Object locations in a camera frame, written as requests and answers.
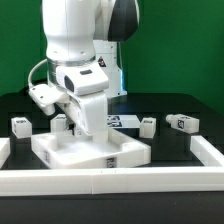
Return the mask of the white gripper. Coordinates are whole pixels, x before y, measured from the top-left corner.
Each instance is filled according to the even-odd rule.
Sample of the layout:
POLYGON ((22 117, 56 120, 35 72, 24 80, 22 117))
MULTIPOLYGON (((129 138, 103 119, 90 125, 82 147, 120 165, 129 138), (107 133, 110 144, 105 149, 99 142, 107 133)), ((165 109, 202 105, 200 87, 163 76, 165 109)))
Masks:
POLYGON ((69 96, 68 101, 57 105, 86 135, 95 139, 106 139, 108 103, 104 91, 69 96))

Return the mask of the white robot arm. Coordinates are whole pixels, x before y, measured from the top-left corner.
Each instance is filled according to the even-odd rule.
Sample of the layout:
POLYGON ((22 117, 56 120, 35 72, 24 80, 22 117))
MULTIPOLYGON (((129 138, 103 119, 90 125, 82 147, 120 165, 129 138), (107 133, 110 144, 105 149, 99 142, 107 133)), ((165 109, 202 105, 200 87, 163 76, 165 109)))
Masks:
POLYGON ((139 24, 137 0, 42 0, 47 38, 48 85, 55 102, 89 136, 104 138, 108 76, 94 42, 129 39, 139 24))

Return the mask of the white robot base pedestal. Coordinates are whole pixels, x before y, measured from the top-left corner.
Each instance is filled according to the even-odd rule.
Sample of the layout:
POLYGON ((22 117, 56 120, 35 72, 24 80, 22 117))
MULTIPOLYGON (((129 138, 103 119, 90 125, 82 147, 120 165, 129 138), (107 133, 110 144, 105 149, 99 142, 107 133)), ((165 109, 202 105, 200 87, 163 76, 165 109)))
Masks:
POLYGON ((123 72, 117 64, 117 43, 95 40, 96 59, 108 76, 109 88, 105 90, 108 98, 126 95, 123 85, 123 72))

